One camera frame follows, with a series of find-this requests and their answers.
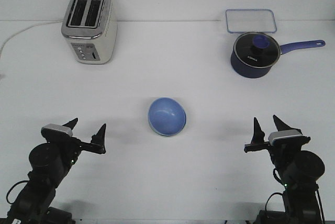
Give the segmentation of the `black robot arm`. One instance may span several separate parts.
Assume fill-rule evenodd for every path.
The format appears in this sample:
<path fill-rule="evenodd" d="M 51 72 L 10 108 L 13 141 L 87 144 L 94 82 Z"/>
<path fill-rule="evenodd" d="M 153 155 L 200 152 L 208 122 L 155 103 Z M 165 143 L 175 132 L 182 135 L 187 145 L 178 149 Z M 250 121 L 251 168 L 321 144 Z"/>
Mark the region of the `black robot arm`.
<path fill-rule="evenodd" d="M 29 153 L 32 170 L 1 223 L 75 223 L 70 212 L 51 207 L 56 189 L 82 151 L 106 152 L 106 125 L 92 135 L 90 142 L 83 142 L 73 136 L 77 122 L 75 118 L 63 125 L 48 124 L 41 128 L 46 142 Z"/>
<path fill-rule="evenodd" d="M 264 208 L 255 223 L 325 223 L 317 180 L 325 172 L 322 159 L 313 152 L 302 150 L 311 138 L 273 116 L 276 132 L 265 141 L 256 118 L 253 120 L 253 137 L 244 151 L 267 150 L 274 165 L 273 176 L 284 186 L 280 193 L 284 211 Z"/>

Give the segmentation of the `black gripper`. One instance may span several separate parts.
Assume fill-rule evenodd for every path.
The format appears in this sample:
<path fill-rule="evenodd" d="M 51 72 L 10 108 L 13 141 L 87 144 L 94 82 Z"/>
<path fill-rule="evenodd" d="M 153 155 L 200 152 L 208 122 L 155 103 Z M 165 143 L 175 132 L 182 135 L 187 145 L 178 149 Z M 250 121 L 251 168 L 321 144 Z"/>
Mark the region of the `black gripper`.
<path fill-rule="evenodd" d="M 302 133 L 300 129 L 287 125 L 276 115 L 273 115 L 273 121 L 278 131 L 297 130 L 299 133 Z M 271 162 L 278 171 L 285 170 L 286 167 L 293 161 L 296 153 L 301 150 L 301 147 L 311 140 L 311 137 L 295 136 L 275 140 L 274 145 L 271 145 L 269 141 L 264 141 L 264 137 L 265 133 L 262 131 L 257 118 L 254 117 L 253 136 L 251 143 L 244 145 L 244 152 L 247 153 L 267 150 L 269 152 Z"/>
<path fill-rule="evenodd" d="M 78 118 L 74 118 L 67 123 L 63 124 L 61 127 L 63 131 L 72 131 L 78 122 Z M 106 124 L 103 124 L 98 132 L 92 136 L 90 143 L 81 141 L 76 137 L 70 137 L 64 133 L 57 132 L 46 132 L 41 133 L 48 143 L 55 144 L 61 154 L 61 160 L 68 172 L 71 167 L 78 160 L 79 155 L 82 151 L 105 154 L 105 131 Z"/>

